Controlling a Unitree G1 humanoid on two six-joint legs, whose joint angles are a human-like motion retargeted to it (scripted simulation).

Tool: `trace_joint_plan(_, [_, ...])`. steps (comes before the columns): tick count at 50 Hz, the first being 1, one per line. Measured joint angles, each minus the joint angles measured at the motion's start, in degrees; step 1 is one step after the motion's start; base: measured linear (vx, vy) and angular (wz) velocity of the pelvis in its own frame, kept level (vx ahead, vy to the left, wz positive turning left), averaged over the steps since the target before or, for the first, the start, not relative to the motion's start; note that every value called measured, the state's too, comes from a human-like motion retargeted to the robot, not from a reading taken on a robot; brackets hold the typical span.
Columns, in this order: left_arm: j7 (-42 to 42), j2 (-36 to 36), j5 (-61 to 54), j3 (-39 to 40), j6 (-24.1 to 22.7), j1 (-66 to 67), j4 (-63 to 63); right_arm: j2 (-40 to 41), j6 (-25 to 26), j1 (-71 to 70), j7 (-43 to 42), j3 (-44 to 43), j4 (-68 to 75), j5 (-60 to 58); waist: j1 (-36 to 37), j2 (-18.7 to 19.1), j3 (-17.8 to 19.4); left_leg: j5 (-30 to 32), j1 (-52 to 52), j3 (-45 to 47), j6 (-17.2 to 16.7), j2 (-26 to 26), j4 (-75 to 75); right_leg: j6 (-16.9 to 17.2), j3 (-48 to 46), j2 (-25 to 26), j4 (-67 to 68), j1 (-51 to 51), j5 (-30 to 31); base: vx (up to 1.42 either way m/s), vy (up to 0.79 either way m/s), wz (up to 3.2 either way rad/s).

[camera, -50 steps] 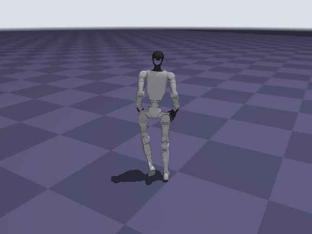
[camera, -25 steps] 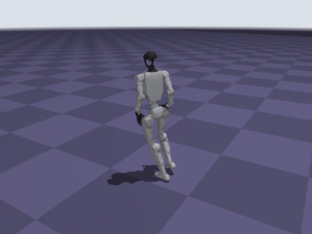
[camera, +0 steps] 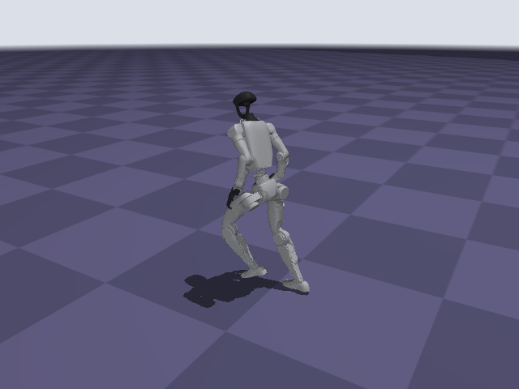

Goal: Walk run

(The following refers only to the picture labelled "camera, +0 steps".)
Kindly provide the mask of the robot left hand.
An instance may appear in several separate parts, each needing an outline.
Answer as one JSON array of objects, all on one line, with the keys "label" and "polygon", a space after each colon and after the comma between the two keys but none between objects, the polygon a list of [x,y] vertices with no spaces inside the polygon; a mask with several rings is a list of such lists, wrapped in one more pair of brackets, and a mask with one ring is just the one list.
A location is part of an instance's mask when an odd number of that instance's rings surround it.
[{"label": "robot left hand", "polygon": [[234,188],[234,187],[232,187],[232,189],[231,189],[231,191],[230,191],[230,193],[229,193],[229,198],[228,198],[228,201],[227,201],[227,204],[226,204],[226,206],[227,206],[229,209],[232,209],[232,208],[230,207],[231,200],[233,201],[234,196],[235,196],[235,195],[239,195],[239,193],[240,193],[240,190],[239,190],[239,189],[234,189],[234,190],[233,190],[233,188]]}]

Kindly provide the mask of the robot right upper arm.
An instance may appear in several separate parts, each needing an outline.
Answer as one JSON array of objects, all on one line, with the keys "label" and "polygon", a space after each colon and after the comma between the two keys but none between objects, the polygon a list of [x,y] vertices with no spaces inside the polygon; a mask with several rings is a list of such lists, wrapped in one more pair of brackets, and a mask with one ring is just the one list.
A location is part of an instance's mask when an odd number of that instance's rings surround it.
[{"label": "robot right upper arm", "polygon": [[272,123],[266,123],[266,124],[268,125],[271,143],[275,147],[275,149],[278,150],[278,152],[276,154],[276,158],[279,161],[284,161],[285,159],[287,159],[289,157],[289,152],[286,149],[285,145],[283,144],[281,138],[278,136],[275,126]]}]

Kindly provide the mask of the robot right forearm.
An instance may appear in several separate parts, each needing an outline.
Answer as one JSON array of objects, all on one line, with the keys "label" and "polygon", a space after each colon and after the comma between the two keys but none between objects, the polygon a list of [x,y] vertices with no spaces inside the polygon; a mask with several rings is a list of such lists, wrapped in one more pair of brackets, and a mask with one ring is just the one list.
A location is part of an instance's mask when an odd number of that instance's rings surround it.
[{"label": "robot right forearm", "polygon": [[284,161],[277,161],[277,171],[275,172],[274,176],[270,179],[274,178],[277,182],[278,180],[282,179],[285,176],[285,169],[288,166],[289,163],[289,157],[285,159]]}]

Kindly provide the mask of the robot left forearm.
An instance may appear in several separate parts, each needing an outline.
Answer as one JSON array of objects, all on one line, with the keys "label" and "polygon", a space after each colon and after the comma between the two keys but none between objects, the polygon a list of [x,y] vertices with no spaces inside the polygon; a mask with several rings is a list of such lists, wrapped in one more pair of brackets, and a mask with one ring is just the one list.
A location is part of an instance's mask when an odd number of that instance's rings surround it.
[{"label": "robot left forearm", "polygon": [[240,193],[242,193],[243,187],[245,185],[245,181],[247,179],[247,174],[249,173],[249,169],[246,168],[246,158],[245,156],[240,156],[238,158],[238,169],[237,176],[234,181],[234,189],[239,189]]}]

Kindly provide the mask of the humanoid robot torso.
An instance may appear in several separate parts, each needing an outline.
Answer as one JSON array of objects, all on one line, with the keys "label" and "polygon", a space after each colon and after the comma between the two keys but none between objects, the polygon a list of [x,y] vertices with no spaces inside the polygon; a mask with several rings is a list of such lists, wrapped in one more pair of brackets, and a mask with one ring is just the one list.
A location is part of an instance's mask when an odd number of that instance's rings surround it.
[{"label": "humanoid robot torso", "polygon": [[273,157],[268,125],[264,121],[246,121],[244,119],[241,122],[241,120],[239,124],[242,124],[244,130],[242,135],[253,157],[252,164],[246,168],[249,171],[257,170],[257,173],[252,174],[252,177],[255,178],[252,191],[254,194],[259,191],[263,197],[260,203],[266,203],[279,195],[275,179],[269,179],[268,174],[263,171],[264,168],[272,166]]}]

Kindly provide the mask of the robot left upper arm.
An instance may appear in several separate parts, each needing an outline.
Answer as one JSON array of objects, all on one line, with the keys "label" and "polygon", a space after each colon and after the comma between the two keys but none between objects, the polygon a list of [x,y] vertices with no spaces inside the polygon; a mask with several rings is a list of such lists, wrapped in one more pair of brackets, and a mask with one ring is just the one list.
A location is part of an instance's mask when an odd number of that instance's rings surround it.
[{"label": "robot left upper arm", "polygon": [[253,157],[251,156],[245,139],[243,138],[243,132],[242,124],[235,124],[228,130],[227,134],[233,141],[236,150],[240,153],[240,156],[245,156],[246,166],[250,166],[253,162]]}]

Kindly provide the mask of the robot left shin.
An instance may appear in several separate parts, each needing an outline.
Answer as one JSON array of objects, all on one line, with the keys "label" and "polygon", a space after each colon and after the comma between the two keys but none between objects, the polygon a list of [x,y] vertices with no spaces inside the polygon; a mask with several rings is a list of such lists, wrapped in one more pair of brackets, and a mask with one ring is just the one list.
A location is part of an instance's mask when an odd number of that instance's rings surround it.
[{"label": "robot left shin", "polygon": [[229,247],[234,251],[234,253],[239,257],[242,257],[242,260],[250,267],[251,270],[257,269],[256,266],[258,266],[258,264],[252,257],[248,245],[246,244],[245,239],[241,233],[237,233],[235,235],[231,228],[226,227],[222,229],[221,236],[224,238]]}]

